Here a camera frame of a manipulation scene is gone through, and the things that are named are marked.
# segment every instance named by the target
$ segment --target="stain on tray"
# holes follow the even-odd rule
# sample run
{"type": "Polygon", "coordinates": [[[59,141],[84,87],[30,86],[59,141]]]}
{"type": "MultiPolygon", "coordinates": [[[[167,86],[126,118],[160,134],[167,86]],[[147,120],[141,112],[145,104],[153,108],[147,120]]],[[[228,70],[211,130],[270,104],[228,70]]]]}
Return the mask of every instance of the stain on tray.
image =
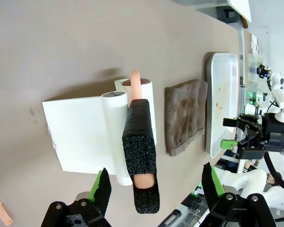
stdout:
{"type": "Polygon", "coordinates": [[[35,113],[34,113],[34,111],[33,111],[32,108],[30,108],[28,111],[29,111],[29,114],[30,114],[32,117],[35,115],[35,113]]]}

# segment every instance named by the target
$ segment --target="brown towel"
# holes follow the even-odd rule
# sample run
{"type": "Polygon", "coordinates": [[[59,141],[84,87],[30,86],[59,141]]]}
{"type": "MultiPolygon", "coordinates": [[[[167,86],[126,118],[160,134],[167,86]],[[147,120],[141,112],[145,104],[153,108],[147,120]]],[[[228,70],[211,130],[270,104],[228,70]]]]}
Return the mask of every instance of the brown towel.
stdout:
{"type": "Polygon", "coordinates": [[[170,156],[205,133],[207,82],[190,80],[165,88],[165,139],[170,156]]]}

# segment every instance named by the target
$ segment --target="green scrap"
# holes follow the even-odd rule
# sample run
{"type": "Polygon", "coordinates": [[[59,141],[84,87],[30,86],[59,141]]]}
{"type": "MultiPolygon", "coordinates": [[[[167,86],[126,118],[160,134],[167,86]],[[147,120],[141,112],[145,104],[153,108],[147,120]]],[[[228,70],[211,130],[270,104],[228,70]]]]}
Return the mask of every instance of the green scrap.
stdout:
{"type": "Polygon", "coordinates": [[[233,145],[237,145],[238,141],[236,140],[222,140],[221,149],[231,150],[233,145]]]}
{"type": "Polygon", "coordinates": [[[213,166],[212,166],[212,178],[213,178],[213,183],[214,183],[214,186],[216,187],[218,196],[223,195],[225,193],[225,190],[213,166]]]}
{"type": "Polygon", "coordinates": [[[101,174],[102,174],[102,170],[99,171],[99,173],[98,173],[98,175],[96,177],[96,180],[95,180],[95,182],[93,184],[93,187],[91,188],[91,191],[90,191],[90,194],[89,194],[89,201],[91,201],[91,202],[95,202],[94,196],[95,196],[96,190],[99,187],[99,181],[100,181],[101,174]]]}

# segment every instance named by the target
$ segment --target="person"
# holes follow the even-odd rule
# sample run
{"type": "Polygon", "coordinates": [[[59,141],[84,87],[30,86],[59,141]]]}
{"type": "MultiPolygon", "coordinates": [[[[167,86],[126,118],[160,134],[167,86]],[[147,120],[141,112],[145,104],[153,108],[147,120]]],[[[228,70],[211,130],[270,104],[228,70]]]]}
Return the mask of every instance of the person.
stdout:
{"type": "MultiPolygon", "coordinates": [[[[251,165],[251,160],[246,160],[244,168],[243,168],[243,172],[249,172],[252,171],[254,169],[257,169],[258,165],[259,165],[260,160],[256,160],[256,162],[254,163],[254,165],[251,165]]],[[[270,184],[271,186],[278,186],[279,184],[275,181],[274,177],[271,175],[271,173],[267,173],[267,180],[266,180],[266,184],[270,184]]]]}

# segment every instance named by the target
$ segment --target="screw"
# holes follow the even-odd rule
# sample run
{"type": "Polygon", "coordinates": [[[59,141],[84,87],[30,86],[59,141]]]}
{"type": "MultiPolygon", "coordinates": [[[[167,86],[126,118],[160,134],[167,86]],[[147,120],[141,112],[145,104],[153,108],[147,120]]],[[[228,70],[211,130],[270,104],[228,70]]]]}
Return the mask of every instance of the screw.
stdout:
{"type": "Polygon", "coordinates": [[[233,196],[230,195],[230,194],[228,194],[228,195],[226,196],[226,199],[227,199],[227,200],[232,200],[232,198],[233,198],[233,196]]]}
{"type": "Polygon", "coordinates": [[[253,196],[253,197],[251,197],[251,199],[254,201],[254,202],[256,202],[257,201],[257,196],[253,196]]]}

